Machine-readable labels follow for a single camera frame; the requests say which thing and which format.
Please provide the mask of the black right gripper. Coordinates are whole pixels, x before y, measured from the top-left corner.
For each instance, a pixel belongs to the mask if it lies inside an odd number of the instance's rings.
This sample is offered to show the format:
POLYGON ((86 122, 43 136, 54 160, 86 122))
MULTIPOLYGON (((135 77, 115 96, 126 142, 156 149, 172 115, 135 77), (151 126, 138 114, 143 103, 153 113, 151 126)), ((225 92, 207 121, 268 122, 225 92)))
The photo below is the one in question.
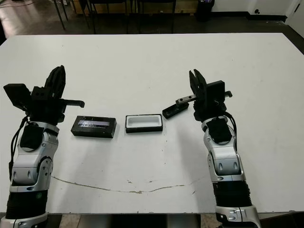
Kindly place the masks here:
POLYGON ((198 70, 194 69, 194 73, 189 71, 189 78, 193 94, 178 98, 176 100, 176 105, 180 106, 193 101, 195 120, 207 120, 223 115, 227 109, 224 104, 225 98, 232 97, 232 93, 230 91, 225 91, 219 98, 212 96, 211 100, 208 100, 208 97, 206 96, 207 82, 203 75, 198 70))

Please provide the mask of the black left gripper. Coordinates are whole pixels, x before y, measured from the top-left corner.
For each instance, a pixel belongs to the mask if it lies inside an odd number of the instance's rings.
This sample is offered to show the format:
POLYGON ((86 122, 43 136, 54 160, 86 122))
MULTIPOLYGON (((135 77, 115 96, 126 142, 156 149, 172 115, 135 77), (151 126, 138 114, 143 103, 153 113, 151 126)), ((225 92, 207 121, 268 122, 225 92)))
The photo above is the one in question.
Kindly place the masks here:
POLYGON ((85 106, 84 101, 62 98, 65 85, 66 72, 61 65, 50 72, 44 87, 33 88, 28 110, 31 121, 58 124, 64 121, 67 106, 85 106))

